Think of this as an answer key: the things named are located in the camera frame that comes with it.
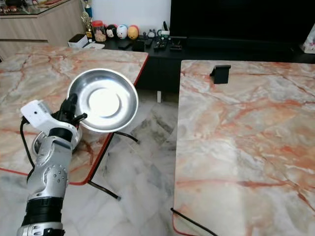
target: marble table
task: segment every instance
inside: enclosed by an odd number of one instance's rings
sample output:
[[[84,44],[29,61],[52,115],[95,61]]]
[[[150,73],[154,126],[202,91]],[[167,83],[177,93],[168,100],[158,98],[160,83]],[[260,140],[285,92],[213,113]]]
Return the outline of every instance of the marble table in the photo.
[[[26,47],[0,63],[0,170],[27,175],[32,168],[19,133],[22,106],[43,99],[53,112],[59,110],[70,82],[92,68],[116,70],[135,84],[147,57],[139,52],[37,46]],[[37,134],[25,126],[29,148]],[[110,137],[83,128],[70,164],[70,183],[89,180]]]
[[[315,65],[182,61],[174,209],[220,236],[315,235]]]

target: marble floor tile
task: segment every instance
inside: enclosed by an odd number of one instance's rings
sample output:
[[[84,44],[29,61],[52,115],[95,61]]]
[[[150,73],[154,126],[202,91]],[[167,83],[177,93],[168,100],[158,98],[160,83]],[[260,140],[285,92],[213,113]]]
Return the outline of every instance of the marble floor tile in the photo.
[[[114,135],[93,181],[122,197],[115,200],[86,184],[69,185],[63,202],[66,236],[175,236],[172,226],[178,95],[141,90],[136,118]],[[0,232],[16,235],[25,215],[26,177],[0,171]]]

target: television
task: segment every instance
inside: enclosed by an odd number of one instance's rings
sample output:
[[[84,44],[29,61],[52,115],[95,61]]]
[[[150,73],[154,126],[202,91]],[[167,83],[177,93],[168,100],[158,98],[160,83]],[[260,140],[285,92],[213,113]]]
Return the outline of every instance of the television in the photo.
[[[171,36],[194,46],[302,44],[314,23],[315,0],[171,1]]]

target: robotic arm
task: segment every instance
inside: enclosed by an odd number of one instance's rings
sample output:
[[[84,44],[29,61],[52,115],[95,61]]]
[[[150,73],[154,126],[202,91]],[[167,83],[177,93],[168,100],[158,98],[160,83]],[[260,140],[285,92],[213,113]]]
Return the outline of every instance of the robotic arm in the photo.
[[[34,168],[28,175],[30,192],[26,215],[17,236],[63,236],[61,209],[68,185],[68,168],[72,158],[71,141],[77,135],[83,113],[74,117],[77,95],[65,100],[54,114],[43,101],[34,100],[21,109],[23,121],[43,131]]]

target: red lid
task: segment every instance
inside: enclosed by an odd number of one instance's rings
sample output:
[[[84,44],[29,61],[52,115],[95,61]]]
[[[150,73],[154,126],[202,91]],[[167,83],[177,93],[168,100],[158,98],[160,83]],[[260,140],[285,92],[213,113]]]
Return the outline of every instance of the red lid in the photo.
[[[103,26],[103,21],[92,21],[93,27],[100,27]]]

